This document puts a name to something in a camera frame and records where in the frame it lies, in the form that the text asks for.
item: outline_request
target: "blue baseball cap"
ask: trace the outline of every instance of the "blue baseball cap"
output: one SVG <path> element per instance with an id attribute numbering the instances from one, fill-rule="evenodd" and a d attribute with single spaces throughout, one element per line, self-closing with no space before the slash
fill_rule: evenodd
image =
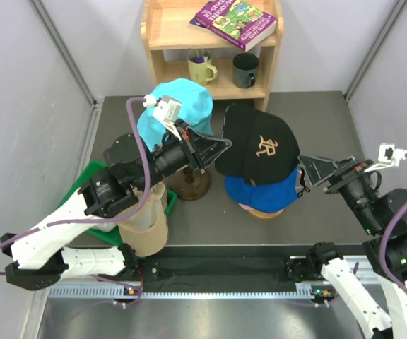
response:
<path id="1" fill-rule="evenodd" d="M 298 166 L 283 181 L 261 186 L 248 185 L 241 177 L 225 177 L 225 190 L 237 203 L 264 213 L 275 213 L 298 199 L 297 172 Z"/>
<path id="2" fill-rule="evenodd" d="M 213 99 L 210 92 L 189 79 L 178 78 L 169 83 L 161 83 L 151 93 L 157 99 L 169 95 L 182 103 L 178 118 L 183 119 L 195 131 L 213 135 L 210 127 Z M 166 128 L 153 117 L 154 108 L 146 109 L 138 120 L 139 135 L 149 150 L 161 145 Z"/>

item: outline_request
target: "gold logo embroidery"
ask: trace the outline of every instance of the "gold logo embroidery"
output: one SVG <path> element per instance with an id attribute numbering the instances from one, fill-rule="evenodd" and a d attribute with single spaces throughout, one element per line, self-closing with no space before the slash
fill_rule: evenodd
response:
<path id="1" fill-rule="evenodd" d="M 269 140 L 264 140 L 263 136 L 260 136 L 260 144 L 259 144 L 259 151 L 257 151 L 255 154 L 257 154 L 257 157 L 260 157 L 261 154 L 266 154 L 267 156 L 271 157 L 272 155 L 276 154 L 276 148 L 279 146 L 277 141 L 273 141 L 272 139 Z"/>

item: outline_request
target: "white wall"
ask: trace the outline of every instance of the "white wall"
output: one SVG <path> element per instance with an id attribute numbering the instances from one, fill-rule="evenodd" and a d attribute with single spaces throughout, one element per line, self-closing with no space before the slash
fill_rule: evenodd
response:
<path id="1" fill-rule="evenodd" d="M 368 157 L 381 142 L 407 149 L 407 6 L 350 101 Z M 407 160 L 383 171 L 383 192 L 407 188 Z"/>
<path id="2" fill-rule="evenodd" d="M 141 0 L 44 0 L 93 94 L 153 86 Z M 285 34 L 273 91 L 346 90 L 394 0 L 282 0 Z"/>
<path id="3" fill-rule="evenodd" d="M 0 0 L 0 236 L 54 210 L 72 181 L 89 114 L 28 2 Z M 9 262 L 0 254 L 0 270 Z M 0 277 L 0 339 L 19 336 L 29 296 Z"/>

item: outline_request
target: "shelf board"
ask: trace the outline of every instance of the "shelf board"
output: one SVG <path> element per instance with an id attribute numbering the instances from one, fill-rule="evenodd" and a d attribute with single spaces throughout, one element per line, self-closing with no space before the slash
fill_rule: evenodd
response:
<path id="1" fill-rule="evenodd" d="M 271 12 L 269 5 L 254 4 L 257 8 Z M 148 37 L 150 50 L 187 48 L 226 48 L 233 44 L 203 28 L 189 24 L 202 6 L 153 8 L 151 31 Z M 276 46 L 276 35 L 272 34 L 258 46 Z"/>
<path id="2" fill-rule="evenodd" d="M 208 88 L 213 99 L 257 99 L 265 97 L 265 82 L 261 69 L 258 71 L 254 86 L 238 88 L 232 81 L 232 59 L 215 59 L 212 64 L 218 69 L 218 77 L 210 81 L 205 87 Z M 189 78 L 186 60 L 165 62 L 160 82 L 168 82 L 176 78 Z"/>

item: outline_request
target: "black baseball cap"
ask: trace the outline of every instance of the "black baseball cap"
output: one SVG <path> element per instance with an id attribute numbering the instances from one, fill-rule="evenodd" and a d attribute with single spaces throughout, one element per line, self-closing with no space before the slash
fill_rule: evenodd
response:
<path id="1" fill-rule="evenodd" d="M 285 180 L 299 163 L 300 148 L 281 118 L 240 104 L 230 105 L 224 116 L 223 138 L 232 141 L 215 162 L 216 171 L 241 177 L 252 186 Z"/>

